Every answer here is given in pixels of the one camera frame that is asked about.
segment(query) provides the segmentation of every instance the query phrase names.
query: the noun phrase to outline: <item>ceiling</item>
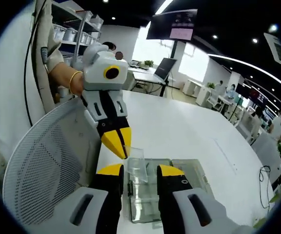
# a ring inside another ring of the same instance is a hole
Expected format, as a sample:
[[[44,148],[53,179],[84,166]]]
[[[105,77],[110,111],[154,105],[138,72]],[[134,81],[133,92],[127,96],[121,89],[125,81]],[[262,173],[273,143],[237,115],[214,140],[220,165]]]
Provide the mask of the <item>ceiling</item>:
[[[104,24],[140,27],[148,24],[164,0],[109,0],[108,3],[103,3],[102,0],[75,0],[75,2],[84,9],[99,14]],[[281,80],[281,65],[274,61],[263,35],[273,23],[278,23],[280,29],[281,14],[278,14],[277,5],[270,5],[269,1],[262,3],[256,0],[174,0],[164,12],[184,9],[198,9],[192,44],[207,53],[217,54],[217,51],[199,42],[197,40],[199,37],[215,47],[221,55],[248,62]],[[253,38],[258,39],[257,44],[252,42]],[[226,68],[232,67],[233,71],[257,84],[253,85],[263,87],[281,101],[281,85],[270,76],[237,62],[221,58],[212,59]],[[276,99],[266,91],[262,92],[272,102]],[[275,105],[281,109],[279,101]],[[271,103],[268,106],[276,110]]]

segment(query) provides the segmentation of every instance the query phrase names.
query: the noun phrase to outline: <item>black cable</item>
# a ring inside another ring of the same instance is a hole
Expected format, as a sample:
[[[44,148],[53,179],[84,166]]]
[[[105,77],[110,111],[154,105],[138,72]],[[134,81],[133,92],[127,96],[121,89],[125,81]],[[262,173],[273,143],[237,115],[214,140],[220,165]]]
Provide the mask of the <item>black cable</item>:
[[[170,90],[170,95],[171,95],[171,99],[174,100],[174,97],[173,97],[173,84],[174,84],[174,77],[173,77],[173,73],[170,71],[170,74],[171,74],[171,90]]]
[[[157,88],[156,90],[153,90],[153,91],[149,92],[148,94],[154,93],[154,92],[158,91],[160,88],[162,88],[162,86],[160,86],[160,87]]]
[[[39,11],[39,14],[37,16],[37,20],[35,21],[34,25],[33,25],[33,28],[32,28],[32,32],[31,32],[31,36],[30,36],[30,39],[29,39],[29,43],[28,43],[28,48],[27,48],[27,53],[25,55],[25,60],[24,60],[24,72],[23,72],[23,89],[24,89],[24,102],[25,102],[25,108],[27,110],[27,115],[28,115],[28,118],[29,118],[29,122],[30,122],[30,125],[33,126],[33,123],[32,123],[32,120],[31,120],[31,116],[30,116],[30,112],[29,112],[29,107],[28,107],[28,100],[27,100],[27,87],[26,87],[26,77],[27,77],[27,61],[28,61],[28,56],[29,56],[29,50],[30,50],[30,46],[31,46],[31,43],[32,43],[32,38],[33,38],[33,35],[34,35],[34,32],[37,28],[37,23],[40,19],[40,16],[41,16],[41,13],[42,13],[42,10],[44,8],[44,5],[46,3],[47,0],[44,0],[43,2],[43,5],[41,6],[41,9]]]
[[[261,182],[263,182],[264,180],[264,177],[263,177],[263,174],[262,172],[266,172],[268,173],[268,182],[267,182],[267,199],[268,199],[268,206],[265,207],[262,203],[262,187],[261,187]],[[262,204],[262,207],[264,209],[268,209],[268,212],[270,210],[270,200],[269,200],[269,193],[268,193],[268,187],[269,187],[269,180],[270,180],[270,173],[271,173],[271,169],[269,166],[263,166],[259,169],[259,195],[260,195],[260,200],[261,200],[261,204]]]

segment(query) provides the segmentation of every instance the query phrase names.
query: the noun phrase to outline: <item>white table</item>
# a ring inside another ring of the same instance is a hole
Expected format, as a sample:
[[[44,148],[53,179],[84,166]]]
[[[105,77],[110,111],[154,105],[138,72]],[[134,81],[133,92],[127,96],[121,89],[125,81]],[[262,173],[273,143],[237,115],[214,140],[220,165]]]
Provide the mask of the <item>white table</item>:
[[[192,159],[200,161],[215,198],[226,207],[227,215],[238,224],[252,225],[265,217],[260,203],[257,155],[242,135],[221,114],[189,103],[123,91],[131,146],[144,150],[145,158]],[[97,170],[122,163],[105,146],[101,147]],[[267,176],[261,186],[267,205]],[[271,185],[269,199],[273,197]],[[163,233],[152,223],[133,224],[126,211],[126,199],[117,233]]]
[[[224,97],[221,96],[221,95],[218,96],[218,99],[221,100],[221,101],[224,103],[224,104],[223,104],[223,107],[222,107],[221,110],[220,110],[220,113],[222,113],[222,114],[224,115],[225,113],[223,113],[223,110],[225,110],[225,109],[224,109],[225,105],[230,106],[230,105],[232,105],[233,103],[232,103],[230,100],[227,100],[226,98],[224,98]]]
[[[128,68],[129,72],[139,72],[139,73],[145,73],[145,74],[154,74],[156,69],[150,67],[148,70],[141,69],[141,68],[134,68],[134,67],[129,67]]]
[[[194,80],[188,79],[185,83],[185,86],[183,88],[183,93],[192,96],[194,98],[197,98],[199,95],[200,89],[203,87],[201,83],[195,82]]]
[[[160,77],[158,77],[157,75],[154,75],[156,69],[150,67],[148,70],[144,70],[141,68],[129,67],[128,71],[133,73],[136,84],[137,84],[137,82],[146,82],[146,83],[161,85],[162,88],[161,88],[161,92],[160,92],[160,97],[163,97],[166,83]]]

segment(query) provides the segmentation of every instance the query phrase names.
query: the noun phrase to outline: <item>chair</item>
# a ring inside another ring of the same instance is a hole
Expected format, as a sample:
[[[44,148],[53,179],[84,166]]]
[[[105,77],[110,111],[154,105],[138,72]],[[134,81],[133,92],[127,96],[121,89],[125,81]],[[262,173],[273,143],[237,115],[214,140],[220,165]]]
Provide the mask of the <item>chair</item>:
[[[256,128],[259,128],[257,125],[258,120],[256,120],[250,113],[244,111],[242,118],[235,127],[246,141],[250,142],[253,138],[257,137]]]
[[[212,105],[212,109],[220,112],[223,104],[218,102],[218,92],[216,90],[211,90],[210,96],[207,99],[207,102]]]

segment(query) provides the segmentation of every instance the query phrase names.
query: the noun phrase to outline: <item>human arm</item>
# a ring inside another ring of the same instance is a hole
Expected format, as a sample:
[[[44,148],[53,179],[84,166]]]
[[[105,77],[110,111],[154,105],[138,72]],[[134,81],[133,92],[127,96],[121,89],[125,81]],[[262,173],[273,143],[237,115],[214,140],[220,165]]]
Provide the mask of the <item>human arm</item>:
[[[49,76],[59,85],[70,89],[72,93],[80,96],[83,92],[83,73],[77,73],[70,83],[70,79],[75,72],[77,72],[76,69],[64,62],[60,62],[50,71]]]

